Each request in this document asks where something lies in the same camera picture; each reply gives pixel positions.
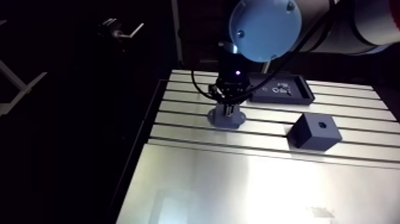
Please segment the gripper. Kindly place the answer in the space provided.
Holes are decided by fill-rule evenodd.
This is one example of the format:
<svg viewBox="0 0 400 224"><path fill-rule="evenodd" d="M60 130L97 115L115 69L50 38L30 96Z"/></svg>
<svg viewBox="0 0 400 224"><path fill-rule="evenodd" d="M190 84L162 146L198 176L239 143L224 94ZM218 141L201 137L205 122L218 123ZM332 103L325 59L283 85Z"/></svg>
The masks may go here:
<svg viewBox="0 0 400 224"><path fill-rule="evenodd" d="M215 84L208 85L208 93L220 104L243 103L248 97L248 67L250 61L241 54L221 52L218 55L218 77Z"/></svg>

